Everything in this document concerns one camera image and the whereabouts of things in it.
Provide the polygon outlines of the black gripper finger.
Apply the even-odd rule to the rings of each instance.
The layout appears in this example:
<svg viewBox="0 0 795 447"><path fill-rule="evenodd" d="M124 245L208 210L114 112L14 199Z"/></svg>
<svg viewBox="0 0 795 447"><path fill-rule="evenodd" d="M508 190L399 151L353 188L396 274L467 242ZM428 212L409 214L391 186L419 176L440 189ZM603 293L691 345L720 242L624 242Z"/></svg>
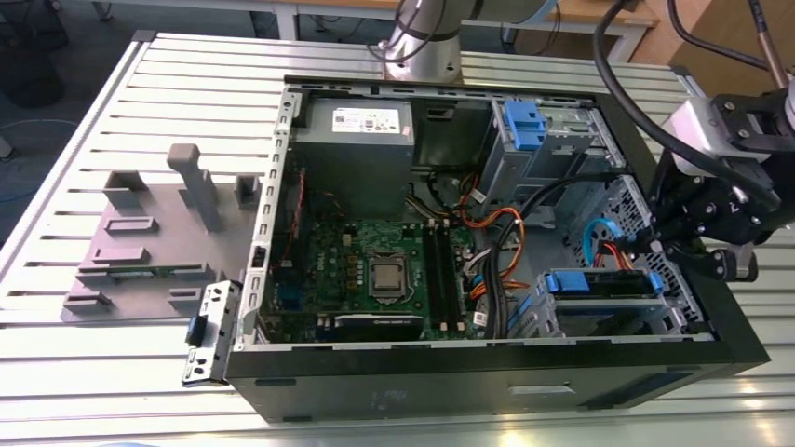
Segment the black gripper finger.
<svg viewBox="0 0 795 447"><path fill-rule="evenodd" d="M680 270L691 270L724 282L752 282L757 279L756 245L752 242L707 251L693 239L665 239L659 232L652 232L645 239L649 250L661 252Z"/></svg>
<svg viewBox="0 0 795 447"><path fill-rule="evenodd" d="M689 212L704 187L703 179L660 179L653 183L651 234L655 240L692 240L695 224Z"/></svg>

